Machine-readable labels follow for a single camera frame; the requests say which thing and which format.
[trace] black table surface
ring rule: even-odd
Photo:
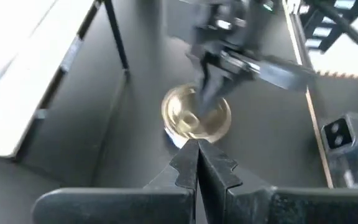
[[[44,177],[45,183],[20,182],[38,189],[36,195],[59,186],[90,186],[92,179],[93,187],[143,187],[178,150],[163,131],[160,104],[169,89],[193,81],[194,70],[185,57],[188,46],[165,35],[162,1],[114,1],[114,6],[131,78],[103,156],[99,161],[98,143],[121,65],[102,7],[47,118],[31,128],[11,163],[26,171],[10,175],[27,175],[31,170]],[[268,28],[262,51],[295,61],[282,11]],[[273,185],[326,187],[304,94],[256,81],[243,84],[227,101],[232,126],[218,147]],[[20,200],[24,195],[26,188],[10,197]]]

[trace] round metal cap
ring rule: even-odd
[[[177,136],[186,140],[195,138],[216,142],[229,130],[230,107],[226,100],[221,98],[215,109],[198,118],[195,115],[195,92],[193,85],[186,84],[171,89],[165,95],[161,105],[165,129],[171,138]]]

